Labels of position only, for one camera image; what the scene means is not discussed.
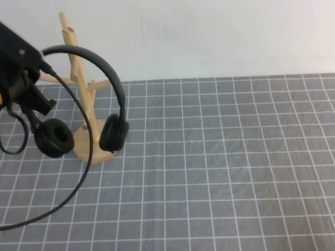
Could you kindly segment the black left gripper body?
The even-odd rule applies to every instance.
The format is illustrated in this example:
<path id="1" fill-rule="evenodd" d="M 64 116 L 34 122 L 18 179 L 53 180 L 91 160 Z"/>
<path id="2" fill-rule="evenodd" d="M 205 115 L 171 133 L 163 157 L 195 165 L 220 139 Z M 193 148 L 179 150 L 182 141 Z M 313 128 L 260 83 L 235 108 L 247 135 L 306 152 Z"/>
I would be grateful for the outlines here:
<path id="1" fill-rule="evenodd" d="M 18 51 L 1 51 L 1 108 L 28 96 L 40 77 L 40 53 L 32 57 Z"/>

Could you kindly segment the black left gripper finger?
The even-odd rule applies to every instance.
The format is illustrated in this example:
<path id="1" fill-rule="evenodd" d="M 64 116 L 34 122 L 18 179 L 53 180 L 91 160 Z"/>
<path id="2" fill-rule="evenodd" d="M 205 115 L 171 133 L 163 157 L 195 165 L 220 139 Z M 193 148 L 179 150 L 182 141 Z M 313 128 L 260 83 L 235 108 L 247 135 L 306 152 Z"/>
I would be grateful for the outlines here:
<path id="1" fill-rule="evenodd" d="M 35 84 L 29 84 L 28 88 L 15 98 L 15 103 L 20 105 L 23 112 L 37 111 L 44 116 L 57 104 L 54 99 L 46 99 Z"/>
<path id="2" fill-rule="evenodd" d="M 20 108 L 30 123 L 32 134 L 36 134 L 40 125 L 40 120 L 37 118 L 32 109 L 23 106 L 20 106 Z"/>

